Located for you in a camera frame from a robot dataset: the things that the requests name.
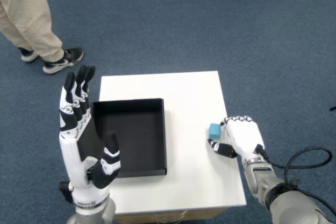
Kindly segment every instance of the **sneaker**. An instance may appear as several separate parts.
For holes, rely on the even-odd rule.
[[[38,54],[34,51],[28,51],[22,47],[18,49],[21,51],[21,60],[24,62],[32,62],[38,57]]]
[[[71,48],[64,50],[64,56],[56,62],[45,61],[43,66],[44,73],[56,73],[66,67],[72,67],[83,58],[83,50],[81,48]]]

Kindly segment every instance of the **beige pants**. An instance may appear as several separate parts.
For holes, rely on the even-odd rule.
[[[47,0],[0,0],[0,31],[16,47],[34,50],[46,61],[64,55],[62,42],[51,31]]]

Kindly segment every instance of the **blue cube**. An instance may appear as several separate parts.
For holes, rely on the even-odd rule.
[[[212,123],[209,128],[209,138],[219,139],[221,137],[221,125]]]

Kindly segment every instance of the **black tray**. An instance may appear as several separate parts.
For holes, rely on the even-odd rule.
[[[91,113],[78,141],[80,153],[85,153],[82,160],[88,155],[99,158],[95,131],[99,137],[113,131],[120,149],[118,177],[167,174],[163,99],[94,102]]]

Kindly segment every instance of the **white table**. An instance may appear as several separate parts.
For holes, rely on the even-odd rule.
[[[146,98],[164,99],[167,175],[114,180],[116,215],[245,205],[237,160],[215,154],[206,141],[210,123],[226,116],[218,72],[101,79],[100,101]]]

